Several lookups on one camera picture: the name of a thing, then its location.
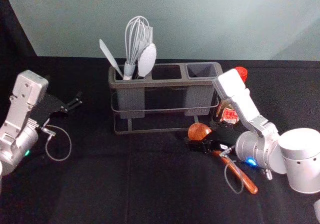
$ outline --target white whisk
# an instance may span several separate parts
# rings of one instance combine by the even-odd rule
[[[142,16],[131,19],[125,28],[125,52],[126,59],[124,65],[123,79],[130,80],[136,67],[136,60],[141,55],[143,49],[153,41],[153,29],[149,22]]]

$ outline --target red bottle cap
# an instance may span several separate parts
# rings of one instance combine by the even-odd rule
[[[248,78],[248,70],[245,67],[237,66],[235,69],[238,71],[241,79],[245,82]]]

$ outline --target white spoon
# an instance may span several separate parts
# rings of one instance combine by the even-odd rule
[[[138,78],[144,78],[155,65],[157,57],[157,48],[154,43],[149,44],[138,58]]]

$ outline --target orange spoon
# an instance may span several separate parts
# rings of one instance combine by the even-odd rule
[[[190,140],[203,140],[209,133],[211,133],[212,130],[206,126],[203,123],[194,123],[189,127],[188,130],[188,137]],[[212,152],[213,156],[219,156],[221,151],[216,150]],[[222,157],[222,161],[224,162],[225,165],[227,165],[229,162],[231,162],[229,159]],[[237,170],[236,165],[232,162],[231,164],[228,165],[228,168],[237,176],[238,179],[241,179],[241,176]],[[251,193],[251,194],[257,194],[258,192],[258,187],[252,182],[252,180],[242,171],[240,170],[242,177],[243,177],[243,183],[246,189]]]

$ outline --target white cable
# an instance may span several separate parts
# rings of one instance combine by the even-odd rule
[[[241,177],[241,189],[240,189],[240,191],[236,191],[233,187],[232,187],[232,185],[230,184],[230,182],[229,182],[229,180],[228,180],[228,178],[227,178],[227,167],[230,165],[230,164],[234,164],[234,162],[236,162],[236,160],[231,160],[228,156],[226,156],[225,158],[227,158],[228,160],[229,160],[229,163],[227,164],[227,165],[225,165],[225,168],[224,168],[224,176],[225,176],[225,181],[227,182],[227,184],[229,185],[229,187],[231,188],[231,190],[235,193],[235,194],[241,194],[242,192],[243,192],[243,187],[244,187],[244,178],[243,178],[243,176],[242,176],[242,173],[241,173],[241,171],[240,171],[240,169],[236,166],[236,165],[234,165],[235,166],[235,168],[236,168],[236,170],[238,171],[238,173],[239,173],[239,175],[240,175],[240,177]]]
[[[62,128],[60,128],[60,127],[58,127],[58,126],[55,126],[55,125],[46,125],[46,127],[52,127],[52,128],[56,128],[56,129],[59,129],[59,130],[62,130],[66,135],[67,135],[67,137],[68,137],[68,139],[69,139],[69,143],[70,143],[70,149],[69,149],[69,153],[68,153],[68,155],[65,157],[65,158],[62,158],[62,159],[56,159],[56,158],[54,158],[54,157],[52,157],[50,154],[49,154],[49,152],[48,152],[48,144],[49,144],[49,141],[50,141],[50,137],[48,138],[48,140],[46,141],[46,154],[48,155],[48,157],[50,158],[50,159],[52,159],[52,160],[54,160],[54,161],[64,161],[64,160],[67,160],[68,158],[69,158],[69,156],[71,155],[71,150],[72,150],[72,142],[71,142],[71,138],[70,138],[70,136],[69,136],[69,134],[64,130],[64,129],[62,129]]]

